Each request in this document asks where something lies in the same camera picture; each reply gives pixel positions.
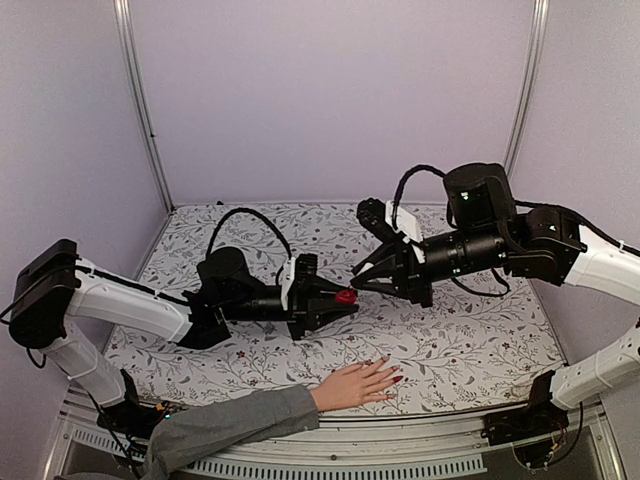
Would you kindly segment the red nail polish bottle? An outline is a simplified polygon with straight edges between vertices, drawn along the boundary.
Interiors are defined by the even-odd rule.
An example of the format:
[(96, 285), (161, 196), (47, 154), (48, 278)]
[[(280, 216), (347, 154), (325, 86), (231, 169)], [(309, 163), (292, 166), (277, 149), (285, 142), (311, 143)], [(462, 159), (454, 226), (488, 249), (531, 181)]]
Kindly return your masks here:
[(357, 292), (351, 288), (341, 290), (334, 296), (335, 301), (343, 305), (354, 305), (357, 302), (357, 298)]

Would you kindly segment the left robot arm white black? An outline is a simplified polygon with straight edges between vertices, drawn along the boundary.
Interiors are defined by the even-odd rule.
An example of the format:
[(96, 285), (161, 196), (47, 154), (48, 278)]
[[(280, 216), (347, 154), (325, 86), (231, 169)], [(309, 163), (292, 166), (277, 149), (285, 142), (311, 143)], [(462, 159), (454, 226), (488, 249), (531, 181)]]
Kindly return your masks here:
[(128, 434), (148, 426), (130, 379), (110, 364), (73, 323), (94, 318), (143, 331), (191, 350), (230, 337), (227, 324), (283, 322), (292, 339), (358, 310), (354, 290), (321, 278), (314, 254), (292, 256), (284, 278), (267, 285), (252, 276), (243, 252), (222, 247), (197, 266), (200, 286), (172, 296), (99, 269), (75, 242), (61, 239), (18, 275), (8, 308), (8, 331), (20, 346), (53, 360), (69, 380), (87, 390)]

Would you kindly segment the grey sleeved forearm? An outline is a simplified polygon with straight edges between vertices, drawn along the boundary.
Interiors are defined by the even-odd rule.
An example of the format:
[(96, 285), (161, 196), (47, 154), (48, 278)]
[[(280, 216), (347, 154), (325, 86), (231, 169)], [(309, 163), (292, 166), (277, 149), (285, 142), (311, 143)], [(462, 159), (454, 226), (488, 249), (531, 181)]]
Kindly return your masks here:
[(319, 412), (303, 385), (257, 391), (191, 408), (163, 420), (151, 435), (145, 479), (167, 479), (193, 463), (238, 443), (288, 436), (319, 426)]

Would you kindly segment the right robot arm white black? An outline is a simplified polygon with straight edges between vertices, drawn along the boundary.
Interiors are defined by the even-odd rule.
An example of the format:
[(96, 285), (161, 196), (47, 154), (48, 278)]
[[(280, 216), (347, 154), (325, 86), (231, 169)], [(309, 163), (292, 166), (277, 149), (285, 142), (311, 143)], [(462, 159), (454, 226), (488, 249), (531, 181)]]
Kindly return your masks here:
[[(443, 181), (451, 231), (426, 238), (402, 209), (408, 180), (425, 170)], [(516, 200), (502, 165), (470, 163), (447, 173), (416, 165), (392, 200), (357, 207), (361, 226), (380, 246), (353, 269), (351, 284), (429, 307), (433, 285), (481, 271), (596, 290), (639, 302), (639, 252), (614, 240), (581, 214), (559, 205)]]

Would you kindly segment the mannequin hand with nails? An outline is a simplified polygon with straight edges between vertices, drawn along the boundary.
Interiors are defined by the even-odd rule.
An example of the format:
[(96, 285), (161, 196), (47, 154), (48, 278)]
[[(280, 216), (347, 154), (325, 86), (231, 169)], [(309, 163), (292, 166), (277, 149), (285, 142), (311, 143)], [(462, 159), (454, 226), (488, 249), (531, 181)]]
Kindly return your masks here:
[(403, 380), (399, 366), (389, 366), (390, 358), (358, 362), (333, 371), (310, 390), (319, 413), (361, 407), (394, 397), (391, 388)]

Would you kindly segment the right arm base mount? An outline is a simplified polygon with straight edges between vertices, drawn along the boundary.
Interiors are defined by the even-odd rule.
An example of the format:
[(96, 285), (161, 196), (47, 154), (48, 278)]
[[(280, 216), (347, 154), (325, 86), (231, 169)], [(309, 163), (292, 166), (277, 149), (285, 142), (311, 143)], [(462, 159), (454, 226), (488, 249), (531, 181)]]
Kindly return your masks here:
[(517, 462), (529, 471), (548, 469), (561, 463), (576, 448), (584, 427), (584, 405), (579, 404), (579, 423), (569, 447), (565, 437), (569, 431), (568, 410), (552, 403), (552, 380), (555, 371), (537, 376), (531, 386), (527, 404), (523, 407), (486, 414), (482, 417), (481, 437), (490, 446), (524, 441), (558, 431), (559, 437), (536, 444), (515, 447)]

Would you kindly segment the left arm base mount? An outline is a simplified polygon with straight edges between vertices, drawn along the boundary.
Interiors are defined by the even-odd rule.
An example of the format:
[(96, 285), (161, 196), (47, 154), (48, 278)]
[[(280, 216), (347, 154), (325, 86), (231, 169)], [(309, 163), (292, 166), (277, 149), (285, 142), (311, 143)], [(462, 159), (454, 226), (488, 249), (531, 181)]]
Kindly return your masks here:
[(139, 402), (133, 378), (123, 369), (124, 399), (114, 406), (101, 407), (97, 425), (101, 428), (148, 440), (153, 430), (163, 420), (177, 412), (174, 405), (161, 401), (154, 406), (144, 406)]

